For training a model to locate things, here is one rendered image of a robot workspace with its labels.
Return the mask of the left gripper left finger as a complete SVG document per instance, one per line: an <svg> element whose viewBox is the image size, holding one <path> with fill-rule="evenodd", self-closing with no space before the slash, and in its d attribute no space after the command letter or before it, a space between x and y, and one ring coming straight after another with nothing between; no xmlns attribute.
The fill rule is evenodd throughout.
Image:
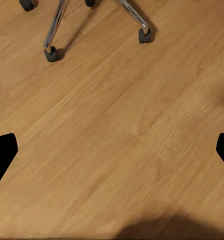
<svg viewBox="0 0 224 240"><path fill-rule="evenodd" d="M18 145L15 135L10 133L0 136L0 181L17 153Z"/></svg>

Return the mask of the swivel chair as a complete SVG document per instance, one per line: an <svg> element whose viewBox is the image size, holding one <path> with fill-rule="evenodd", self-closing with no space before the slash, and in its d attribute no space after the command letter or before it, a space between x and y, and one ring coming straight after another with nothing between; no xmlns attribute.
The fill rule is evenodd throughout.
<svg viewBox="0 0 224 240"><path fill-rule="evenodd" d="M151 29L149 24L138 14L138 12L131 7L127 0L116 0L116 2L125 10L142 28L139 30L139 43L151 41ZM31 0L19 0L19 3L27 11L27 7L33 7ZM59 59L59 55L55 46L51 46L54 36L56 35L57 29L59 28L60 22L67 9L69 0L59 0L59 5L56 10L51 28L49 29L48 35L44 43L44 53L48 61ZM91 7L95 4L95 0L85 0L85 5Z"/></svg>

